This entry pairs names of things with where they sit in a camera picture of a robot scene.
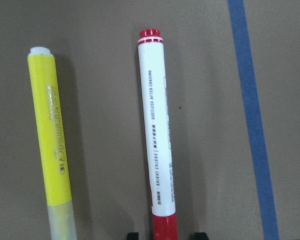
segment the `yellow highlighter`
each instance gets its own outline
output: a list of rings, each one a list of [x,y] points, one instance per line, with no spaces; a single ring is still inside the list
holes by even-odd
[[[28,65],[52,240],[77,240],[55,58],[30,49]]]

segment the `red and white marker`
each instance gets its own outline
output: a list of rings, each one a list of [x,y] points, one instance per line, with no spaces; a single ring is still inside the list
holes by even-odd
[[[177,240],[164,44],[158,29],[140,32],[138,53],[154,240]]]

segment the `black object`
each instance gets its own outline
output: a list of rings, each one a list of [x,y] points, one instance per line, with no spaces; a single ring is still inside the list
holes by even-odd
[[[205,232],[195,232],[195,240],[209,240],[208,235]],[[139,240],[138,232],[129,232],[126,236],[126,240]]]

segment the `blue line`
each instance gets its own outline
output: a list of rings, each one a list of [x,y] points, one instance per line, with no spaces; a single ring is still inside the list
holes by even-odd
[[[242,100],[250,141],[264,240],[279,240],[265,136],[243,0],[228,0]]]

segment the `whiteboard marker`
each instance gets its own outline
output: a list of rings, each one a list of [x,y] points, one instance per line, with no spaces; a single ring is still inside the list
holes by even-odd
[[[158,29],[140,32],[138,54],[154,240],[177,240],[164,44]]]
[[[51,238],[77,240],[55,58],[33,47],[28,65]]]

